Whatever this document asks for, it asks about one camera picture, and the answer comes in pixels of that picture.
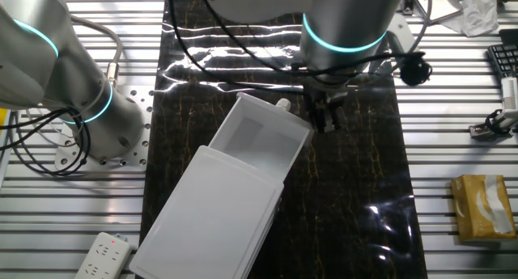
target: aluminum profile table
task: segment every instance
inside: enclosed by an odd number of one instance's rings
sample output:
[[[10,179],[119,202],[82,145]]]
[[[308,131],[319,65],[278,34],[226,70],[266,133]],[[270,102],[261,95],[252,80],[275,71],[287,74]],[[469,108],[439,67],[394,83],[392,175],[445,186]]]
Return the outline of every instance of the aluminum profile table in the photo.
[[[152,90],[163,0],[66,1],[72,14],[121,36],[125,53],[120,86]],[[500,28],[517,28],[518,4],[506,8],[499,15]],[[408,21],[417,34],[422,20]],[[105,68],[115,44],[89,28],[74,28]],[[486,48],[498,43],[496,33],[468,39],[442,26],[430,27],[421,49],[434,67],[431,80],[418,88],[395,80],[431,279],[518,277],[518,242],[491,249],[459,244],[448,186],[451,178],[463,174],[505,175],[512,208],[518,211],[518,140],[481,144],[471,141],[467,130],[501,108],[499,86],[484,59]],[[49,127],[45,132],[58,140]],[[38,136],[28,144],[39,159],[54,163],[55,147]],[[138,244],[143,187],[142,172],[55,180],[31,172],[12,155],[0,192],[0,278],[73,278],[100,231],[126,235]]]

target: white tissue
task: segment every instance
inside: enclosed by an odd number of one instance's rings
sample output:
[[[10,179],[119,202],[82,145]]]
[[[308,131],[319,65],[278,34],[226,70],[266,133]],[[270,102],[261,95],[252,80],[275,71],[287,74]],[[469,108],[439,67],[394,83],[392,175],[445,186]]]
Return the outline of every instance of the white tissue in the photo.
[[[512,232],[513,228],[511,222],[509,222],[509,217],[503,207],[502,201],[499,199],[496,176],[486,175],[484,184],[486,186],[486,199],[490,208],[491,222],[493,222],[495,232],[500,234]]]
[[[496,0],[464,0],[462,15],[440,21],[445,27],[468,37],[480,36],[499,27]]]

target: black keyboard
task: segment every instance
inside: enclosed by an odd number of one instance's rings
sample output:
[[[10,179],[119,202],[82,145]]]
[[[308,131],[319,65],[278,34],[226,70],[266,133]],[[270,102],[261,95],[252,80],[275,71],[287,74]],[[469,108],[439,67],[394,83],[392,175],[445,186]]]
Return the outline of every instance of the black keyboard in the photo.
[[[487,54],[499,81],[511,76],[513,65],[518,66],[518,46],[515,44],[492,45],[487,49]]]

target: tissue box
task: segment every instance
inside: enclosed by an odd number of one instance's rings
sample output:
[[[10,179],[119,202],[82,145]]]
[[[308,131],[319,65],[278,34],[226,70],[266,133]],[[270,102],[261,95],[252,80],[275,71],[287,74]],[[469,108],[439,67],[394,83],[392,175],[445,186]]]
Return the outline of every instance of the tissue box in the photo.
[[[501,175],[463,175],[452,181],[461,241],[516,239]]]

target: small white cap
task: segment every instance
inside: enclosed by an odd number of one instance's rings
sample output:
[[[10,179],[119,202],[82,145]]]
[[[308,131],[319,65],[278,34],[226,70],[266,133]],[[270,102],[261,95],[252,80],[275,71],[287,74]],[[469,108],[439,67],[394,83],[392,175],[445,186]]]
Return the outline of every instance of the small white cap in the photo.
[[[277,104],[275,105],[279,108],[283,108],[284,110],[286,111],[290,111],[290,108],[291,108],[291,102],[290,100],[286,99],[286,98],[282,98],[280,99]]]

